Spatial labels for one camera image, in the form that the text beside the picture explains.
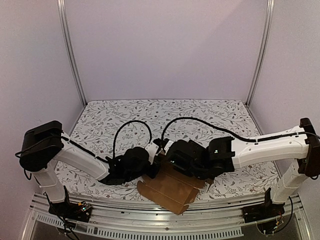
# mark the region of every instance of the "floral pattern tablecloth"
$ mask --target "floral pattern tablecloth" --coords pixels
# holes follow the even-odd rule
[[[237,100],[101,100],[91,101],[81,115],[71,137],[95,154],[112,155],[117,129],[130,120],[146,121],[153,139],[161,136],[166,124],[177,117],[196,117],[216,126],[229,129],[243,137],[259,135],[245,106]],[[170,140],[192,139],[206,147],[211,139],[227,134],[192,120],[173,123],[166,132]],[[139,123],[126,126],[119,134],[116,155],[133,146],[144,147],[149,140],[148,130]],[[107,186],[90,175],[58,162],[55,168],[59,180],[73,194],[100,198],[148,201],[138,193],[140,178],[123,185]],[[273,162],[249,165],[217,177],[213,185],[200,191],[196,201],[231,198],[262,193],[279,179]]]

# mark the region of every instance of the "white wall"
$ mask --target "white wall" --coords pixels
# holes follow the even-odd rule
[[[68,0],[88,100],[245,100],[266,0]]]
[[[37,125],[58,120],[69,131],[82,106],[57,1],[2,0],[0,23],[0,239],[16,240],[38,188],[14,153]]]
[[[320,1],[277,0],[271,34],[251,109],[265,133],[310,118],[320,134]],[[289,162],[279,162],[282,172]],[[313,235],[320,236],[319,181],[299,194]]]

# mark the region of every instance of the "brown cardboard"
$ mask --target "brown cardboard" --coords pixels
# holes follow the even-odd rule
[[[164,164],[157,176],[151,179],[142,176],[137,183],[139,193],[161,207],[180,215],[193,203],[199,189],[205,185],[204,180],[188,177],[173,169],[171,164]]]

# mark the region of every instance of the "cardboard piece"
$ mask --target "cardboard piece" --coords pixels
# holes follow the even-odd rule
[[[193,203],[199,189],[205,186],[205,180],[188,177],[174,170],[169,163],[163,164],[154,179],[147,175],[138,181],[139,193],[161,207],[180,215]]]

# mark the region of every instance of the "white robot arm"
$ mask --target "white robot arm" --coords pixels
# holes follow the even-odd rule
[[[17,155],[20,155],[20,165],[31,172],[45,190],[51,202],[50,213],[84,222],[89,221],[91,206],[69,202],[68,191],[50,165],[52,159],[80,169],[106,185],[123,184],[143,174],[154,178],[163,162],[171,162],[177,171],[187,176],[214,179],[251,164],[298,159],[279,182],[268,189],[264,203],[243,208],[246,222],[284,212],[285,201],[303,181],[320,174],[320,142],[308,118],[301,119],[300,126],[282,132],[241,139],[215,138],[206,148],[192,140],[156,139],[145,148],[134,147],[123,156],[107,160],[78,145],[62,131],[61,123],[52,121],[27,131],[22,151]]]

